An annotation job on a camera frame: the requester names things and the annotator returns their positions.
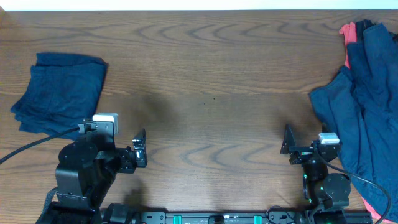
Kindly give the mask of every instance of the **dark blue fabric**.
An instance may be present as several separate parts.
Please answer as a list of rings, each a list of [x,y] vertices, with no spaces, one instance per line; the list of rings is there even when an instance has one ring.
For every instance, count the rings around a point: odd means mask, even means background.
[[[342,67],[327,86],[310,93],[315,114],[339,135],[345,170],[383,186],[392,199],[387,219],[398,222],[398,46],[378,24],[363,41],[347,46],[351,70]],[[387,198],[352,179],[358,192],[379,213]]]
[[[107,65],[77,54],[38,53],[25,94],[11,108],[19,130],[57,134],[91,118],[101,94]],[[78,133],[63,138],[76,139]]]

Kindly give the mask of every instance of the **white wall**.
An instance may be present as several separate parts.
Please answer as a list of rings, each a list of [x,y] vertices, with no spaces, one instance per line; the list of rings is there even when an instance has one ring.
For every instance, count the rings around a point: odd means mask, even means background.
[[[0,6],[6,11],[398,9],[398,0],[0,0]]]

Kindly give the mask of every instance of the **black cable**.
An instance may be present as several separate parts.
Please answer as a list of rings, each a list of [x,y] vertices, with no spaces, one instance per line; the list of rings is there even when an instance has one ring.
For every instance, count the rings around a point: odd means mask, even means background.
[[[267,214],[268,214],[269,210],[271,210],[272,208],[282,208],[282,209],[285,209],[285,208],[282,207],[282,206],[273,205],[273,206],[269,207],[268,210],[266,211],[266,218],[267,218]],[[287,215],[291,220],[293,220],[293,222],[294,222],[294,218],[293,218],[291,215],[289,215],[289,213],[287,213],[286,211],[284,211],[284,212],[285,212],[286,215]]]
[[[339,171],[339,172],[342,172],[342,173],[344,173],[344,174],[346,174],[346,175],[349,175],[349,176],[355,177],[355,178],[357,178],[357,179],[359,179],[359,180],[365,181],[366,183],[372,185],[373,187],[378,188],[379,190],[381,190],[381,191],[386,195],[387,201],[388,201],[386,211],[383,213],[383,215],[380,217],[380,219],[375,223],[375,224],[380,224],[380,223],[383,221],[383,219],[386,218],[386,215],[388,214],[388,211],[390,210],[390,207],[391,207],[391,197],[390,197],[390,195],[388,194],[388,192],[384,189],[384,187],[381,187],[380,185],[375,184],[375,183],[373,183],[373,182],[371,182],[371,181],[369,181],[369,180],[366,180],[366,179],[364,179],[364,178],[362,178],[362,177],[360,177],[360,176],[358,176],[358,175],[356,175],[356,174],[352,174],[352,173],[350,173],[350,172],[348,172],[348,171],[345,171],[345,170],[343,170],[343,169],[340,169],[340,168],[338,168],[338,167],[335,167],[335,166],[329,164],[329,163],[320,155],[320,153],[318,152],[318,149],[315,150],[315,153],[319,156],[319,158],[321,159],[321,161],[322,161],[326,166],[328,166],[328,167],[330,167],[330,168],[332,168],[332,169],[334,169],[334,170],[337,170],[337,171]]]
[[[22,147],[20,147],[19,149],[15,150],[14,152],[12,152],[12,153],[10,153],[10,154],[4,156],[2,159],[0,159],[0,165],[1,165],[3,162],[5,162],[6,160],[8,160],[9,158],[11,158],[12,156],[15,156],[16,154],[22,152],[22,151],[25,150],[25,149],[28,149],[28,148],[33,147],[33,146],[36,146],[36,145],[38,145],[38,144],[40,144],[40,143],[46,142],[46,141],[48,141],[48,140],[51,140],[51,139],[57,138],[57,137],[59,137],[59,136],[63,136],[64,134],[68,134],[68,133],[71,133],[71,132],[74,132],[74,131],[78,131],[78,130],[79,130],[79,127],[77,127],[77,128],[72,128],[72,129],[63,131],[63,132],[61,132],[61,133],[54,134],[54,135],[49,136],[49,137],[47,137],[47,138],[43,138],[43,139],[38,140],[38,141],[36,141],[36,142],[32,142],[32,143],[30,143],[30,144],[27,144],[26,146],[22,146]]]

